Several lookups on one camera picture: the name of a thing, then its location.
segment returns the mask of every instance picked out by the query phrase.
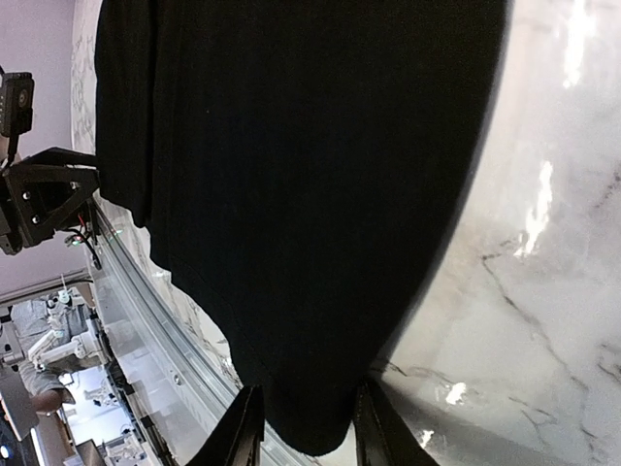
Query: black cable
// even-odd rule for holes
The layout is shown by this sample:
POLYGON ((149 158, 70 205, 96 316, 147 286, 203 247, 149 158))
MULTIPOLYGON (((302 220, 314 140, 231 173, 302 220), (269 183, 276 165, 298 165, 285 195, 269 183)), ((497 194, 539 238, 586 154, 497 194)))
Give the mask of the black cable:
POLYGON ((67 233, 73 233, 74 237, 77 237, 76 239, 80 241, 80 243, 85 245, 88 248, 88 250, 90 250, 90 253, 93 254, 93 262, 95 264, 95 268, 97 270, 101 270, 101 260, 99 259, 99 255, 97 255, 97 251, 90 244, 88 239, 80 232, 80 230, 77 230, 75 228, 67 228, 64 231, 66 231, 67 233))

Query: folded black garment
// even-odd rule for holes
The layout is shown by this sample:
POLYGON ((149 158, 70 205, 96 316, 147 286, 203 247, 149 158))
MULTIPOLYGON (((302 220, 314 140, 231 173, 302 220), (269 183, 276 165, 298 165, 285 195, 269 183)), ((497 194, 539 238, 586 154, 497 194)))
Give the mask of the folded black garment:
POLYGON ((336 448, 475 166, 497 0, 104 0, 101 193, 228 339, 266 418, 336 448))

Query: person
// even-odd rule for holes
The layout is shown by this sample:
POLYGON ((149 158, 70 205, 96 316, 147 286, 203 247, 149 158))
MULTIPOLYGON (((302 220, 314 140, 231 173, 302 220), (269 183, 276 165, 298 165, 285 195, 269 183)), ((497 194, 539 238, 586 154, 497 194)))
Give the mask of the person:
MULTIPOLYGON (((85 304, 68 306, 61 319, 62 337, 53 348, 69 343, 72 337, 85 332, 89 309, 85 304)), ((63 403, 75 404, 71 392, 60 382, 58 377, 64 373, 73 373, 99 363, 96 358, 77 359, 74 355, 46 366, 39 372, 28 360, 27 353, 46 333, 51 330, 48 323, 48 299, 33 299, 13 306, 11 318, 16 327, 17 339, 26 355, 18 364, 19 374, 31 395, 35 411, 45 415, 58 410, 63 403)))

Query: black cloth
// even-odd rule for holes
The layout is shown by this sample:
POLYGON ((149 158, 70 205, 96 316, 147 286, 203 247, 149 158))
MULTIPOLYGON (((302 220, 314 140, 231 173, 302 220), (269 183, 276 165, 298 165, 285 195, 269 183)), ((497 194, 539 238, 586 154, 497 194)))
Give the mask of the black cloth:
POLYGON ((266 417, 336 448, 473 166, 496 0, 104 0, 101 193, 151 234, 266 417))

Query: marble table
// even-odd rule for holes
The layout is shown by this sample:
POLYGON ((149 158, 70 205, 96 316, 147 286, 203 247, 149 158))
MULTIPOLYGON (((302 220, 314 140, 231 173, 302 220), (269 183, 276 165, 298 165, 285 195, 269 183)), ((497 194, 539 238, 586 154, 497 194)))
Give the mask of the marble table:
MULTIPOLYGON (((73 141, 86 152, 95 151, 99 1, 76 2, 73 141)), ((427 292, 374 370, 442 465, 617 465, 621 1, 516 0, 510 24, 465 208, 427 292)), ((148 259, 148 233, 101 205, 234 382, 226 340, 148 259)), ((354 464, 351 440, 318 461, 354 464)))

